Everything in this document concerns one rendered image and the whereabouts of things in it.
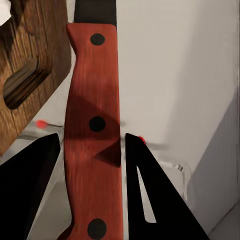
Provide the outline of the cutting board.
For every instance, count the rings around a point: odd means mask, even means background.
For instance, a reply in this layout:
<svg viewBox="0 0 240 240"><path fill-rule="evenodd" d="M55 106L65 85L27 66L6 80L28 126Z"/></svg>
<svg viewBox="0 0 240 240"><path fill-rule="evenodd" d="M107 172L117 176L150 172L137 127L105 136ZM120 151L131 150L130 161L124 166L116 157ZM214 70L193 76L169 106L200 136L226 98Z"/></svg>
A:
<svg viewBox="0 0 240 240"><path fill-rule="evenodd" d="M0 159L71 70L66 0L10 0L0 26ZM5 81L38 58L35 72L3 99Z"/></svg>

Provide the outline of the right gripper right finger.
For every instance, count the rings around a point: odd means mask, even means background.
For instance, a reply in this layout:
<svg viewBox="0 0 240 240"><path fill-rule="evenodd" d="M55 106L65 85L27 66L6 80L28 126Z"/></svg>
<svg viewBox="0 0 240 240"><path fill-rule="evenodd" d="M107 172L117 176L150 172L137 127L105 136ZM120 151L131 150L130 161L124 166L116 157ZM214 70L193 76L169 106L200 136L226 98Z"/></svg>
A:
<svg viewBox="0 0 240 240"><path fill-rule="evenodd" d="M129 240L210 240L145 141L125 134ZM156 223L145 220L139 168Z"/></svg>

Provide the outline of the parer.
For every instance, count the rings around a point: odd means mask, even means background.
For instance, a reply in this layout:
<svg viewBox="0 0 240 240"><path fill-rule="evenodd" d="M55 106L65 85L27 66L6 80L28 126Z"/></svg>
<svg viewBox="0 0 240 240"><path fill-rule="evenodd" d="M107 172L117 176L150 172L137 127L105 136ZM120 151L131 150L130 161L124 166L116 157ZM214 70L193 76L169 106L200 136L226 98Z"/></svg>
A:
<svg viewBox="0 0 240 240"><path fill-rule="evenodd" d="M57 240L123 240L116 0L75 0L65 28L76 54L63 135L72 219Z"/></svg>

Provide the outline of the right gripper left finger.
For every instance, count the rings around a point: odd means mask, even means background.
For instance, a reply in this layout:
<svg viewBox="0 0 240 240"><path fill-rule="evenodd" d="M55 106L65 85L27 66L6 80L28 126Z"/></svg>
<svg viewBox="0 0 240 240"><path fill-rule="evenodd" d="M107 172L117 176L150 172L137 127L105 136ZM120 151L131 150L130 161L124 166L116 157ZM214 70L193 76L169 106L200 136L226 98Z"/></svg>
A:
<svg viewBox="0 0 240 240"><path fill-rule="evenodd" d="M53 133L0 165L0 240L27 240L60 151Z"/></svg>

